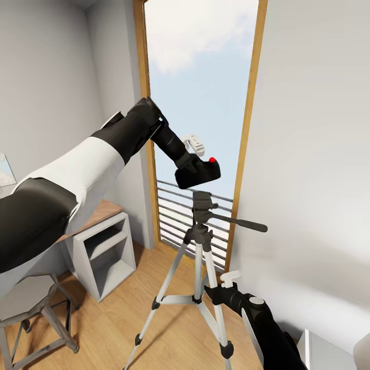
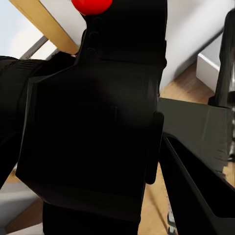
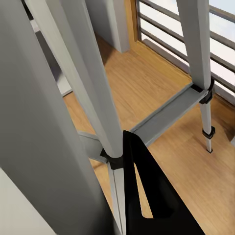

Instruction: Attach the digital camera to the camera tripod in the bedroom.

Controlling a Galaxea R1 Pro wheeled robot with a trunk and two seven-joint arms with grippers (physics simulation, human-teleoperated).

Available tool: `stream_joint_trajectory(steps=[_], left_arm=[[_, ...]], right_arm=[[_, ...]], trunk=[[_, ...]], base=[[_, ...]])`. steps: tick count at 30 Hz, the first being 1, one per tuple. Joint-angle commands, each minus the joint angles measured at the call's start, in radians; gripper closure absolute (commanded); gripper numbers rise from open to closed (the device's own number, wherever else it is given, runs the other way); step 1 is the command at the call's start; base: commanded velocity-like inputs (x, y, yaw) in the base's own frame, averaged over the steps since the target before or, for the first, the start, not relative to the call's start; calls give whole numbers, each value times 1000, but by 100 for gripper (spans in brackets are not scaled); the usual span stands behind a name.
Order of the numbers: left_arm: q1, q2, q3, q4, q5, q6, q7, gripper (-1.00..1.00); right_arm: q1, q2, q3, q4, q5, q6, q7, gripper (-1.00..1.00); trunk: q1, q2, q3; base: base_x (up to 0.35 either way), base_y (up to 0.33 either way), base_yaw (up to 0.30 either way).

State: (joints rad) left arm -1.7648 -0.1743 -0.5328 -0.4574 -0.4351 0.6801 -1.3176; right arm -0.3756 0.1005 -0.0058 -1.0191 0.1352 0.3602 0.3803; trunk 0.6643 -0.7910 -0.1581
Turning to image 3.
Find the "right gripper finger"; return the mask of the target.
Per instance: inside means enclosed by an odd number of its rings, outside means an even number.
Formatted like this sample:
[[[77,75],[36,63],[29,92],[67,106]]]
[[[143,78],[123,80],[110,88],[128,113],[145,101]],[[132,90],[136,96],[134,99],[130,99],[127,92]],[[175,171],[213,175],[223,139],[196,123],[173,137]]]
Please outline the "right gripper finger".
[[[206,235],[141,138],[123,131],[126,235]],[[136,164],[153,218],[142,215]]]

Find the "camera tripod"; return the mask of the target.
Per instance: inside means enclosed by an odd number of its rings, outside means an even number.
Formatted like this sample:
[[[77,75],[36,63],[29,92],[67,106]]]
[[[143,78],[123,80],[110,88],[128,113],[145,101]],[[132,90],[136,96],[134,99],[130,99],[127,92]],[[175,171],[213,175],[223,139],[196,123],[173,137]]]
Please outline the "camera tripod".
[[[126,235],[123,132],[85,0],[24,1],[96,135],[75,128],[22,0],[0,0],[0,235]],[[199,103],[211,154],[209,0],[176,2],[192,81],[129,132],[148,147]]]

